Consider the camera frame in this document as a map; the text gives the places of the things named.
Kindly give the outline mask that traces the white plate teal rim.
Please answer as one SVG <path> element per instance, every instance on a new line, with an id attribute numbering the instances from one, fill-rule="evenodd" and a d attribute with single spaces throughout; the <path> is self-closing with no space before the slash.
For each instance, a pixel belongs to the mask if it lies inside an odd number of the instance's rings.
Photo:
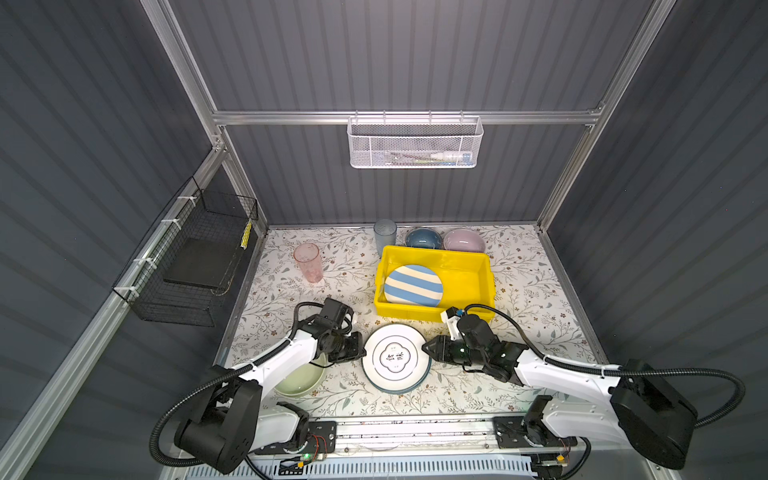
<path id="1" fill-rule="evenodd" d="M 426 340 L 415 328 L 389 324 L 367 339 L 362 368 L 378 390 L 401 395 L 415 390 L 427 378 L 432 359 L 422 350 Z"/>

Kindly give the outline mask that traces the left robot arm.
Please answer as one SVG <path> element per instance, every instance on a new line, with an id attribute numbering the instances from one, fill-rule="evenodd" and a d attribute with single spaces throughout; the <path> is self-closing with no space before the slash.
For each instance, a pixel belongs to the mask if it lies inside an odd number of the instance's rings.
<path id="1" fill-rule="evenodd" d="M 309 414 L 280 402 L 264 412 L 263 397 L 295 371 L 324 355 L 334 365 L 365 356 L 362 335 L 352 329 L 353 314 L 313 315 L 260 356 L 233 368 L 212 369 L 199 392 L 175 408 L 184 413 L 173 444 L 189 456 L 184 467 L 205 464 L 220 473 L 235 470 L 257 450 L 275 446 L 298 452 L 309 437 Z"/>

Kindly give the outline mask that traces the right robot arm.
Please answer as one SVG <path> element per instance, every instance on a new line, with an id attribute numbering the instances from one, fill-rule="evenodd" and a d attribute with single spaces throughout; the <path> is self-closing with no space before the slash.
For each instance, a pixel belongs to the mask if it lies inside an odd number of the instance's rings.
<path id="1" fill-rule="evenodd" d="M 665 468 L 685 466 L 698 412 L 662 377 L 610 377 L 556 367 L 523 344 L 491 333 L 468 343 L 439 335 L 422 345 L 431 359 L 481 373 L 503 383 L 557 391 L 535 409 L 534 419 L 556 437 L 585 437 L 630 446 Z"/>

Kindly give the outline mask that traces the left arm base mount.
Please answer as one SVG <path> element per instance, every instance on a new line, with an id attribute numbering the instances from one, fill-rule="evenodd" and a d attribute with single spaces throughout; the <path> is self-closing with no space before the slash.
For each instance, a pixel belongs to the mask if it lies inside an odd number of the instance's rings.
<path id="1" fill-rule="evenodd" d="M 309 421 L 300 424 L 298 432 L 287 442 L 272 443 L 252 450 L 255 455 L 329 454 L 335 451 L 338 423 Z"/>

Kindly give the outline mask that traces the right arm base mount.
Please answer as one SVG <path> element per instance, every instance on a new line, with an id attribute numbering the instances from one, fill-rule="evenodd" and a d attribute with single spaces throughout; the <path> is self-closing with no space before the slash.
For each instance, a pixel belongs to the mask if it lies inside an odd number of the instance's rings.
<path id="1" fill-rule="evenodd" d="M 525 414 L 495 416 L 493 432 L 502 449 L 544 448 L 576 446 L 576 437 L 560 437 L 550 431 L 543 422 L 544 408 L 553 401 L 551 395 L 538 395 Z"/>

